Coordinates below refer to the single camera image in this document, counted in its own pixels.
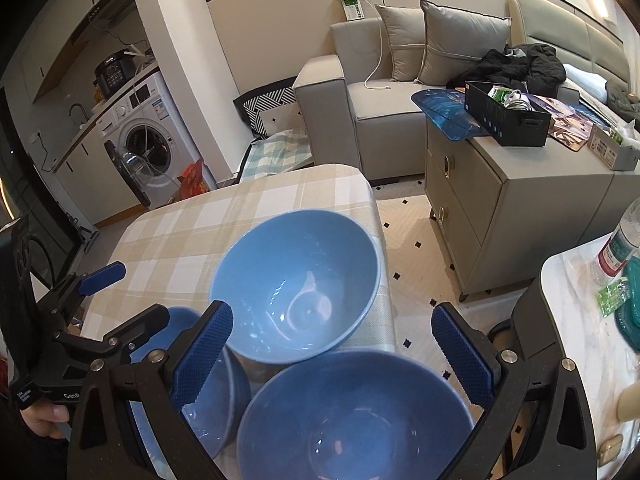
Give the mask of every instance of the washing machine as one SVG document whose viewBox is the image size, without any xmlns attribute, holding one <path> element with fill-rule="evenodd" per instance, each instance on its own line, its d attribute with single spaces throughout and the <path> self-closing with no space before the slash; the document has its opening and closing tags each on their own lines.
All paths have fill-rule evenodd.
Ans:
<svg viewBox="0 0 640 480">
<path fill-rule="evenodd" d="M 201 158 L 159 70 L 136 81 L 96 126 L 118 172 L 149 209 L 166 205 L 180 187 L 178 178 Z M 216 189 L 204 164 L 202 174 Z"/>
</svg>

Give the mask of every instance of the white cabinet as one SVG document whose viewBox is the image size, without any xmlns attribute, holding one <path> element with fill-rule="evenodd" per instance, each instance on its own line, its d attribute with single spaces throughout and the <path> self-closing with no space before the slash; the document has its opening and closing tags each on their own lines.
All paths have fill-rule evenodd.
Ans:
<svg viewBox="0 0 640 480">
<path fill-rule="evenodd" d="M 78 144 L 56 176 L 94 225 L 140 204 L 111 162 L 97 130 Z"/>
<path fill-rule="evenodd" d="M 38 14 L 31 43 L 22 57 L 24 81 L 32 102 L 39 97 L 47 76 L 54 80 L 47 81 L 47 91 L 57 85 L 62 74 L 59 73 L 60 67 L 55 69 L 56 65 L 73 62 L 84 48 L 84 44 L 73 48 L 69 38 L 98 1 L 49 0 Z M 59 56 L 63 59 L 56 63 Z"/>
</svg>

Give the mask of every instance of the drawer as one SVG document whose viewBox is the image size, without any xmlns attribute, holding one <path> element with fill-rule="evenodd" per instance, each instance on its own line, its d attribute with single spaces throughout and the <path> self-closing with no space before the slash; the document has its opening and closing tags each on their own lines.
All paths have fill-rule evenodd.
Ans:
<svg viewBox="0 0 640 480">
<path fill-rule="evenodd" d="M 480 252 L 480 243 L 430 148 L 427 150 L 426 190 L 464 290 Z"/>
<path fill-rule="evenodd" d="M 498 203 L 502 181 L 468 140 L 453 142 L 431 121 L 428 147 L 437 167 L 460 200 L 481 242 Z"/>
</svg>

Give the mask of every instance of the red bag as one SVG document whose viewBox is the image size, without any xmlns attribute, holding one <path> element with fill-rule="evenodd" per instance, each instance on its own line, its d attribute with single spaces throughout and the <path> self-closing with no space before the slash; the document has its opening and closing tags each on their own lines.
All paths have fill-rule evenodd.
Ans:
<svg viewBox="0 0 640 480">
<path fill-rule="evenodd" d="M 207 183 L 202 178 L 202 159 L 194 164 L 190 164 L 182 176 L 184 180 L 180 184 L 180 199 L 186 200 L 192 196 L 201 195 L 211 191 Z"/>
</svg>

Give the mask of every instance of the range hood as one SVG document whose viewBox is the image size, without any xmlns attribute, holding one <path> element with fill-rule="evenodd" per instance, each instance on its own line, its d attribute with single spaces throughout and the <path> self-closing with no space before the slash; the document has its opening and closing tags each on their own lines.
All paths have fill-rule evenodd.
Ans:
<svg viewBox="0 0 640 480">
<path fill-rule="evenodd" d="M 74 30 L 71 44 L 95 39 L 117 25 L 135 8 L 135 0 L 100 0 Z"/>
</svg>

